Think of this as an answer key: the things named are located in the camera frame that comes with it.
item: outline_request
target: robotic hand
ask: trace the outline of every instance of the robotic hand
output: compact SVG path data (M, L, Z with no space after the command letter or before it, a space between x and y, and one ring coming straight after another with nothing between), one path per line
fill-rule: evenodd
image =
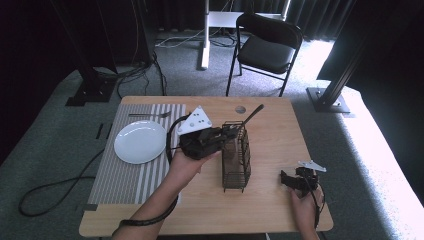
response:
M296 168L296 175L298 177L291 177L281 170L281 183L301 191L302 196L318 188L318 175L314 173L313 169L298 167Z
M171 161L172 159L170 148L171 133L175 125L179 122L186 121L178 130L178 133L180 134L179 145L183 153L194 160L199 160L216 151L222 150L227 142L237 138L240 129L242 129L244 125L263 108L264 105L261 104L245 121L239 122L240 124L224 124L222 128L207 127L212 124L203 110L199 110L199 108L192 114L181 117L174 122L167 135L166 149L168 161Z

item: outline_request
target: gray carpet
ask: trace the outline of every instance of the gray carpet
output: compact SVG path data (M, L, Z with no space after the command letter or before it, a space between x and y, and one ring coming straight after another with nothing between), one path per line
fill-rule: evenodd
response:
M165 46L173 44L175 42L169 42ZM328 169L327 173L321 174L321 184L334 228L325 236L327 239L419 239L415 228L408 225L396 229L389 223L390 218L397 216L396 212L388 213L381 203L381 194L374 188L378 183L369 179L371 170L366 168L358 148L355 148L349 126L354 124L355 119L369 114L361 112L366 108L360 94L351 89L344 91L348 104L358 102L360 106L353 108L349 115L316 113L309 101L306 87L325 87L328 84L316 81L316 76L330 48L329 43L305 42L283 95L292 100L311 158ZM209 69L200 71L199 49L201 43L196 41L175 48L156 48L158 62L167 78L168 95L225 94L233 50L212 45ZM161 95L157 69L152 66L146 76L121 84L121 95ZM59 84L31 128L1 166L0 239L84 239L78 228L92 180L79 182L63 203L46 215L30 218L18 212L19 200L25 192L39 185L77 176L106 144L107 131L103 130L97 138L98 129L100 124L104 129L110 126L120 98L114 93L109 103L65 107L67 98L75 94L80 83L81 78L75 71ZM279 86L281 83L276 80L245 72L243 77L234 78L230 95L278 96ZM100 157L94 160L86 176L95 176L99 160ZM29 199L25 209L36 212L50 206L70 185L67 183L40 192ZM271 240L300 239L298 233L270 233L269 237Z

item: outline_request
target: striped placemat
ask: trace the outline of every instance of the striped placemat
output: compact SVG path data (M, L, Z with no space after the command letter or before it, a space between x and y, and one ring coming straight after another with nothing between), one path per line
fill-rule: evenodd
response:
M128 117L129 113L158 114L167 111L172 111L172 114L166 118ZM168 132L172 123L184 115L184 104L121 104L106 143L88 204L144 203L168 172L169 164L166 153L163 151L156 159L145 164L126 163L120 160L115 153L115 138L125 126L140 120L155 121ZM177 142L178 135L174 130L171 147L175 147Z

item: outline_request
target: chair seat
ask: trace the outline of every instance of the chair seat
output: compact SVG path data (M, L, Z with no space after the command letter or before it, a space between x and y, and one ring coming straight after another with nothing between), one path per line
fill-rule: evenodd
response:
M295 49L291 47L252 36L240 49L237 59L244 65L275 74L283 74L289 69L294 53Z

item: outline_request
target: human hand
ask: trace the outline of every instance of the human hand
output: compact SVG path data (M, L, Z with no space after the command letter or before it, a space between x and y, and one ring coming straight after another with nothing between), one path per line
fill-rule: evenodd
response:
M311 193L299 198L295 190L288 188L291 197L294 220L303 239L318 239L315 231L316 205ZM322 201L321 191L315 190L314 196L318 203Z
M219 154L220 152L218 151L200 160L194 160L187 157L181 149L177 149L172 158L167 178L172 179L173 184L182 190L197 173L200 173L204 163L217 157Z

